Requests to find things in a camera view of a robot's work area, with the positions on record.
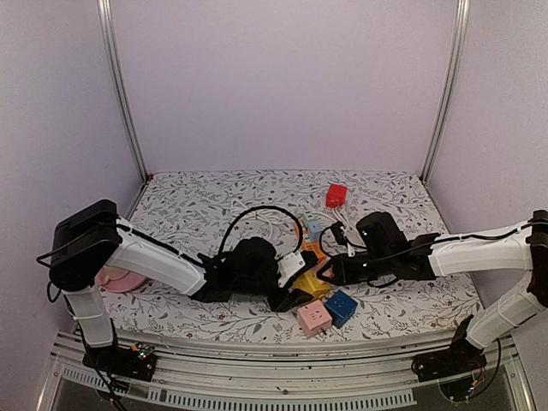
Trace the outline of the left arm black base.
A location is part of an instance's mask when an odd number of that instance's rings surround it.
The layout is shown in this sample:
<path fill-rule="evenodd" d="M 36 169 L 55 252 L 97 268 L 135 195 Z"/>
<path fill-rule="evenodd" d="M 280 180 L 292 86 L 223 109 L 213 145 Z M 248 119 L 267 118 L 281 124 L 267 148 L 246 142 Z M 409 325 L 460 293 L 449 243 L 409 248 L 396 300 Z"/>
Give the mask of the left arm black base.
<path fill-rule="evenodd" d="M 85 345 L 82 364 L 107 375 L 151 382 L 158 357 L 140 348 L 122 348 L 116 344 L 92 348 Z"/>

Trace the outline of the light blue plug adapter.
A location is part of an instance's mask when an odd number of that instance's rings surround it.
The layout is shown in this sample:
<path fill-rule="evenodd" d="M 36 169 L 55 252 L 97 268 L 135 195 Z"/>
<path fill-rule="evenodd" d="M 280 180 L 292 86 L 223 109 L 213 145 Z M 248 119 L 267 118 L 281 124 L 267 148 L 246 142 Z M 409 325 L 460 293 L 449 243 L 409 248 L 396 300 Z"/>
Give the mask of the light blue plug adapter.
<path fill-rule="evenodd" d="M 321 232 L 322 232 L 322 228 L 317 221 L 312 220 L 308 222 L 307 234 L 310 242 L 312 243 L 319 242 L 319 237 L 321 235 Z"/>

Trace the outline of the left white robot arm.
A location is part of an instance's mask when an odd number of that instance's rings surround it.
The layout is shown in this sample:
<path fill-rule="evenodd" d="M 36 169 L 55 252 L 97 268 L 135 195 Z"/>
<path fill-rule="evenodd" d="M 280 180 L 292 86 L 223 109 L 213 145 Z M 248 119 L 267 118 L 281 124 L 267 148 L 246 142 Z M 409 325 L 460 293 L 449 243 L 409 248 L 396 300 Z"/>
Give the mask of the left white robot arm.
<path fill-rule="evenodd" d="M 50 282 L 71 306 L 95 359 L 110 372 L 127 365 L 116 332 L 105 311 L 96 279 L 104 268 L 119 269 L 164 283 L 195 301 L 226 302 L 232 295 L 263 295 L 275 313 L 309 301 L 292 291 L 295 279 L 319 259 L 304 251 L 303 228 L 297 227 L 295 249 L 278 256 L 267 240 L 254 236 L 231 250 L 219 248 L 208 257 L 192 258 L 171 245 L 137 230 L 117 212 L 116 203 L 100 200 L 55 228 L 53 248 L 36 257 L 49 271 Z"/>

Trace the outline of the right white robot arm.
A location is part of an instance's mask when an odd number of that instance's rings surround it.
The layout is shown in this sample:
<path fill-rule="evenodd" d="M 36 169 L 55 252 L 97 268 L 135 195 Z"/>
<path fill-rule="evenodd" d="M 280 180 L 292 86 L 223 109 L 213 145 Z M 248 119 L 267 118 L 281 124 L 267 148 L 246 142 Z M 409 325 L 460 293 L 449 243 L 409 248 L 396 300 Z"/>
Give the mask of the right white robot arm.
<path fill-rule="evenodd" d="M 547 308 L 547 212 L 521 222 L 461 234 L 430 233 L 408 239 L 388 212 L 362 218 L 357 230 L 364 250 L 327 259 L 318 276 L 343 286 L 392 276 L 430 281 L 456 274 L 511 273 L 516 282 L 488 307 L 463 320 L 443 366 L 460 373 L 498 337 Z"/>

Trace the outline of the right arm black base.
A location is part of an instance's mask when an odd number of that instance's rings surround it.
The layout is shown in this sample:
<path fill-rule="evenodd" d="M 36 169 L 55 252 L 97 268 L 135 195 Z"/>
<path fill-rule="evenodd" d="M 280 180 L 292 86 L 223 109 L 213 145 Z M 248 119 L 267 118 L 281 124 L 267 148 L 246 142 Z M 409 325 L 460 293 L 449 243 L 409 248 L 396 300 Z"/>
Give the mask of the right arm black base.
<path fill-rule="evenodd" d="M 473 315 L 470 315 L 459 324 L 448 348 L 417 354 L 412 359 L 411 371 L 420 382 L 447 378 L 486 366 L 484 349 L 476 348 L 466 339 L 472 318 Z"/>

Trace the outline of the green plug adapter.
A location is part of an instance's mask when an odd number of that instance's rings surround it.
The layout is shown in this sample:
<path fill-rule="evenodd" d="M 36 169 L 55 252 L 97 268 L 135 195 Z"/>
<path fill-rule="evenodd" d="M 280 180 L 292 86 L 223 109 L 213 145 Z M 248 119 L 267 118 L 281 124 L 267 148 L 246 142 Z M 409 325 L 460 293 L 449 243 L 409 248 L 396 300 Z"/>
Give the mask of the green plug adapter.
<path fill-rule="evenodd" d="M 317 221 L 317 218 L 314 216 L 314 213 L 309 210 L 305 210 L 301 213 L 301 219 L 306 226 L 308 226 L 310 223 Z"/>

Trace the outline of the pink plug adapter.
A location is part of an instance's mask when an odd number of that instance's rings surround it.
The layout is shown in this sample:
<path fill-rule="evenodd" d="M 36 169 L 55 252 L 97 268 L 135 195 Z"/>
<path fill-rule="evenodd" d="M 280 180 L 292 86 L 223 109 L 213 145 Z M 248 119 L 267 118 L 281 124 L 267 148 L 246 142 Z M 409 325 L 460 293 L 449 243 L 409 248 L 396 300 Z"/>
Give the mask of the pink plug adapter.
<path fill-rule="evenodd" d="M 329 269 L 332 270 L 332 265 L 331 265 L 331 262 L 328 259 L 326 259 L 326 260 L 322 261 L 320 264 L 318 264 L 318 266 L 316 267 L 316 272 L 317 271 L 320 271 L 320 272 L 327 271 Z"/>

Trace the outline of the orange power strip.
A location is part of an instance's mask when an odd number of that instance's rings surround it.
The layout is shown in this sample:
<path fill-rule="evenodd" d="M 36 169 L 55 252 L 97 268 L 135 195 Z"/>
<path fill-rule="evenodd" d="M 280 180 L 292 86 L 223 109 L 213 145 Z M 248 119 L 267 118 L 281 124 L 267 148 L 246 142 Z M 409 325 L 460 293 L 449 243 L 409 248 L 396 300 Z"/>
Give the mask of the orange power strip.
<path fill-rule="evenodd" d="M 326 258 L 325 253 L 321 250 L 319 242 L 312 243 L 309 240 L 308 234 L 307 234 L 307 226 L 300 220 L 303 239 L 301 244 L 301 250 L 302 251 L 314 251 L 316 255 L 319 258 L 319 261 Z"/>

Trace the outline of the yellow cube socket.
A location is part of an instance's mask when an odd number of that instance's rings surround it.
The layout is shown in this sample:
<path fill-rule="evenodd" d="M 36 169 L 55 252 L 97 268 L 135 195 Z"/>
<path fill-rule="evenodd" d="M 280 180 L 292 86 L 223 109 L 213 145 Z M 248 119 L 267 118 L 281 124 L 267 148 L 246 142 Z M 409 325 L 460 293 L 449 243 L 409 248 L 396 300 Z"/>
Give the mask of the yellow cube socket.
<path fill-rule="evenodd" d="M 293 283 L 293 289 L 299 289 L 313 297 L 313 300 L 321 300 L 326 297 L 330 291 L 331 286 L 317 278 L 313 271 L 307 271 L 301 274 Z"/>

